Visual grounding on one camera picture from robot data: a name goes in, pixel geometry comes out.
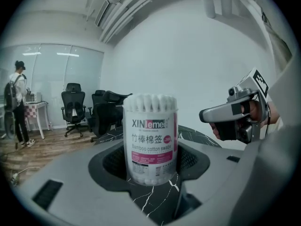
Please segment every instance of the xinlemei brand text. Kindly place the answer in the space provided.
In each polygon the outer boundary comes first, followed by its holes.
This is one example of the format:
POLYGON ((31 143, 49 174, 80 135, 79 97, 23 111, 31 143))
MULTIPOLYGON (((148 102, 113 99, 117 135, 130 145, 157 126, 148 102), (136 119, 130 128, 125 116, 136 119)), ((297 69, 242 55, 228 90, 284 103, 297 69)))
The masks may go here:
POLYGON ((133 120, 132 127, 142 127, 147 129, 160 129, 165 128, 165 120, 133 120))

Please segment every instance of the cotton swab container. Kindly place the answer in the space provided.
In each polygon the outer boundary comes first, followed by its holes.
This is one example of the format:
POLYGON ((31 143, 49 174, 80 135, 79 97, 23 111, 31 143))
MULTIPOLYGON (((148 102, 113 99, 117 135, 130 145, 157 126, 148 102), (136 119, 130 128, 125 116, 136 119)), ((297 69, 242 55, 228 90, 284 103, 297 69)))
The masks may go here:
POLYGON ((176 173, 177 102, 164 95, 124 100, 124 149, 131 178, 145 186, 168 182, 176 173))

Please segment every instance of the glass wall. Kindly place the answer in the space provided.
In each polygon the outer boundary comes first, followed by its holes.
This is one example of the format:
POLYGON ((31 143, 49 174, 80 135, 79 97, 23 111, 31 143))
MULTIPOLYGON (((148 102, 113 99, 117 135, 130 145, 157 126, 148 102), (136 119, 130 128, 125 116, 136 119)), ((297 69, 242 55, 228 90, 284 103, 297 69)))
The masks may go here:
POLYGON ((13 46, 0 50, 0 109, 8 77, 15 70, 15 61, 23 61, 27 87, 42 94, 48 102, 48 118, 54 127, 63 127, 61 93, 67 83, 81 84, 86 93, 84 105, 93 106, 91 95, 100 89, 103 53, 95 50, 58 44, 13 46))

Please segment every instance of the white table leg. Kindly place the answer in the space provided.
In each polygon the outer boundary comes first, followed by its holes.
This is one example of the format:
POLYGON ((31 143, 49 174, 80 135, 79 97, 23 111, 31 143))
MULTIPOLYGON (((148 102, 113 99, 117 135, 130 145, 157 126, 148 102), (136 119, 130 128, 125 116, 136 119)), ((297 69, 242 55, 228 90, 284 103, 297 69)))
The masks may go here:
POLYGON ((40 130, 42 139, 45 139, 44 133, 43 133, 43 130, 42 130, 42 127, 41 127, 41 123, 40 123, 39 109, 37 109, 37 121, 38 121, 38 126, 39 126, 39 130, 40 130))
POLYGON ((45 104, 44 106, 44 113, 45 113, 45 120, 46 120, 46 125, 47 125, 47 129, 49 129, 49 123, 48 123, 48 116, 47 116, 47 104, 45 104))
POLYGON ((31 131, 28 118, 25 117, 25 120, 26 120, 26 125, 27 125, 28 131, 31 131))

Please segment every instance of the product label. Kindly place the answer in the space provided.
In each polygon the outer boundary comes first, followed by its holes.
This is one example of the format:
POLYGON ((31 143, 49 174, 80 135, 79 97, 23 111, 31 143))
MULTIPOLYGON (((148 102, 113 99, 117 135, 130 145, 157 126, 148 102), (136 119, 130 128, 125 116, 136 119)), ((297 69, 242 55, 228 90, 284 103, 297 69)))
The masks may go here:
POLYGON ((126 113, 127 158, 132 172, 159 178, 175 171, 176 113, 126 113))

